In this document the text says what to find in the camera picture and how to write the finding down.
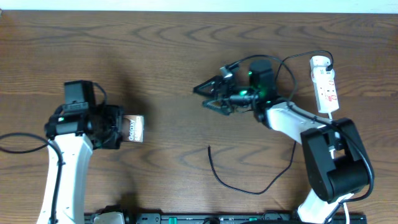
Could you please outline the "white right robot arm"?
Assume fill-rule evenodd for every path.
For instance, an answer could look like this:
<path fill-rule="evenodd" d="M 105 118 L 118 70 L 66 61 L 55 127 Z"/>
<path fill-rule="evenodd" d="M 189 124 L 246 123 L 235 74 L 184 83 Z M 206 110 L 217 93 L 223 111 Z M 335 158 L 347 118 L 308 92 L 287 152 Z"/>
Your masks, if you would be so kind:
<path fill-rule="evenodd" d="M 259 123 L 300 144 L 311 189 L 296 210 L 295 219 L 331 223 L 340 208 L 370 196 L 374 170 L 353 121 L 330 116 L 339 107 L 332 59 L 314 56 L 310 68 L 318 114 L 299 108 L 279 94 L 276 72 L 266 55 L 251 57 L 249 85 L 237 82 L 239 63 L 234 62 L 193 92 L 204 97 L 205 108 L 223 115 L 248 109 Z"/>

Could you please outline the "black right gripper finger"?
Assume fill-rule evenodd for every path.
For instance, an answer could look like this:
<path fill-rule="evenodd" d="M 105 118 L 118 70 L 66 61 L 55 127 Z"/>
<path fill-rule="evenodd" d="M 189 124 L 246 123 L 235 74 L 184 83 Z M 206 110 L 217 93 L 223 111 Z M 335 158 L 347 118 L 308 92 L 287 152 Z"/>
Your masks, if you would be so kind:
<path fill-rule="evenodd" d="M 225 116 L 232 113 L 231 107 L 223 100 L 205 100 L 202 102 L 202 106 Z"/>
<path fill-rule="evenodd" d="M 222 80 L 222 76 L 214 76 L 204 83 L 194 87 L 193 93 L 201 96 L 216 96 L 218 94 L 219 85 Z"/>

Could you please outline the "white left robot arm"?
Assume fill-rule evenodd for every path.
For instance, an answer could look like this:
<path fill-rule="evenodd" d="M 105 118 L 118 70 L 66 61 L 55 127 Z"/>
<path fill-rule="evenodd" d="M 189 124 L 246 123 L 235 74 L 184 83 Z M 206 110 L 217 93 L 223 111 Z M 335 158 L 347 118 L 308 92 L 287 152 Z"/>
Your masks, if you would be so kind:
<path fill-rule="evenodd" d="M 116 105 L 59 106 L 45 125 L 49 170 L 38 223 L 84 223 L 86 176 L 96 149 L 119 149 L 124 110 Z"/>

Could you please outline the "smartphone with bronze back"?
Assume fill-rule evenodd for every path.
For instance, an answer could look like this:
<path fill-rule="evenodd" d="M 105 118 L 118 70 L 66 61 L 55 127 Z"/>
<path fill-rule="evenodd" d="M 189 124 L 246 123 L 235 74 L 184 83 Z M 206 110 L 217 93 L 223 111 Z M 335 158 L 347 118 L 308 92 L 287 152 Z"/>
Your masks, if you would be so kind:
<path fill-rule="evenodd" d="M 122 136 L 124 142 L 144 142 L 144 117 L 142 115 L 124 115 Z"/>

